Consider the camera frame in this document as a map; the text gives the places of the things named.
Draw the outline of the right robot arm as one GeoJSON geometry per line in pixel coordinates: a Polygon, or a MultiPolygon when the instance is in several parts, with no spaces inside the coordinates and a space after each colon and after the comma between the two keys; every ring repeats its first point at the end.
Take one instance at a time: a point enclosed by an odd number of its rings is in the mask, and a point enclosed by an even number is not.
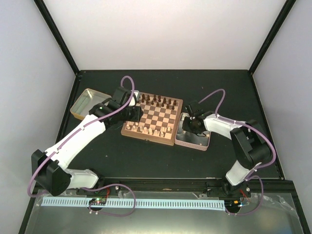
{"type": "Polygon", "coordinates": [[[222,179],[222,192],[234,196],[241,183],[251,178],[257,169],[275,162],[276,150],[264,135],[261,125],[255,120],[237,121],[214,112],[204,112],[196,101],[186,106],[182,129],[200,135],[205,132],[217,133],[232,141],[236,161],[222,179]]]}

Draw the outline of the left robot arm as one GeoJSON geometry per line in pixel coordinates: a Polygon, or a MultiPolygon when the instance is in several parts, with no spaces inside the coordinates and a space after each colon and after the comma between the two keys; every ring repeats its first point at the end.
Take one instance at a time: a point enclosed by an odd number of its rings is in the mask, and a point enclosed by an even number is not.
{"type": "Polygon", "coordinates": [[[35,181],[49,194],[58,196],[67,189],[86,188],[98,195],[105,183],[94,170],[70,169],[71,161],[94,138],[111,126],[126,121],[140,121],[143,111],[137,105],[139,91],[118,87],[113,96],[92,107],[83,121],[66,137],[44,152],[31,156],[35,181]]]}

